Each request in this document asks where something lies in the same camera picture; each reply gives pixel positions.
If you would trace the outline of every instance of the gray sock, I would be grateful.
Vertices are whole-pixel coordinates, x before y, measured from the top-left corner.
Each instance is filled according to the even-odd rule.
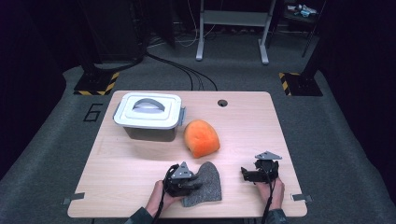
[[[192,207],[203,202],[221,201],[220,177],[216,166],[207,161],[201,165],[197,175],[198,178],[189,184],[202,184],[202,186],[181,200],[183,207]]]

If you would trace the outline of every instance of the hand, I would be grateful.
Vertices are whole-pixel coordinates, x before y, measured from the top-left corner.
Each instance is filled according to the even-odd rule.
[[[154,189],[152,190],[151,196],[148,199],[148,204],[146,205],[146,210],[155,217],[158,211],[158,206],[160,205],[161,197],[163,196],[163,181],[158,180]],[[163,211],[166,210],[172,203],[180,201],[183,197],[172,197],[165,192],[163,196]]]
[[[273,192],[273,200],[270,205],[269,210],[282,208],[283,196],[285,193],[285,184],[278,177],[271,184],[274,185]],[[265,183],[255,183],[257,188],[259,189],[260,196],[262,197],[262,201],[267,203],[268,198],[270,197],[270,186]]]

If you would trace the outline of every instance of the white container lid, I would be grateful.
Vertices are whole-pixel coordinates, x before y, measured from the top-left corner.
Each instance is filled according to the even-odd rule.
[[[130,128],[172,129],[178,124],[180,108],[177,95],[131,92],[122,97],[114,121]]]

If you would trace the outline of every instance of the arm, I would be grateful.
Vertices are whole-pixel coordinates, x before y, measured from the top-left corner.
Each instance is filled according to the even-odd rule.
[[[157,214],[158,206],[163,195],[163,181],[159,180],[155,183],[151,196],[145,208],[141,207],[137,210],[125,224],[150,224]],[[166,210],[172,203],[180,201],[183,197],[171,197],[165,193],[163,197],[163,211]]]
[[[271,184],[274,185],[273,191],[273,199],[272,203],[270,204],[269,213],[267,219],[265,219],[266,224],[288,224],[289,222],[286,220],[285,213],[282,210],[282,202],[283,196],[285,193],[285,184],[280,180],[278,177],[275,181]],[[270,197],[270,187],[268,184],[265,183],[255,183],[262,201],[267,203],[268,198]]]

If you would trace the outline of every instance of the gray carpet floor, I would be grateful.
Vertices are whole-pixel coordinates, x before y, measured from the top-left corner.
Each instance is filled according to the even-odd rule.
[[[195,69],[210,77],[219,91],[268,91],[285,135],[304,194],[312,196],[305,217],[290,223],[396,223],[396,208],[379,172],[367,160],[332,97],[324,76],[315,80],[322,97],[286,96],[279,72],[302,72],[315,46],[305,58],[305,39],[276,34],[268,49],[270,63],[261,63],[257,35],[218,35],[205,42],[204,59],[195,61],[197,42],[148,48],[148,52]],[[103,67],[116,67],[109,63]],[[189,91],[190,79],[165,63],[145,58],[120,72],[109,95],[74,95],[82,75],[80,67],[64,72],[67,87],[62,100],[30,145],[0,182],[0,223],[91,223],[71,218],[63,198],[74,193],[88,159],[111,94],[117,90]],[[213,85],[203,78],[205,91]],[[198,91],[198,82],[194,82]],[[92,104],[101,111],[96,122],[83,121]],[[126,218],[101,219],[95,223],[123,223]],[[160,223],[255,223],[260,219],[164,219]]]

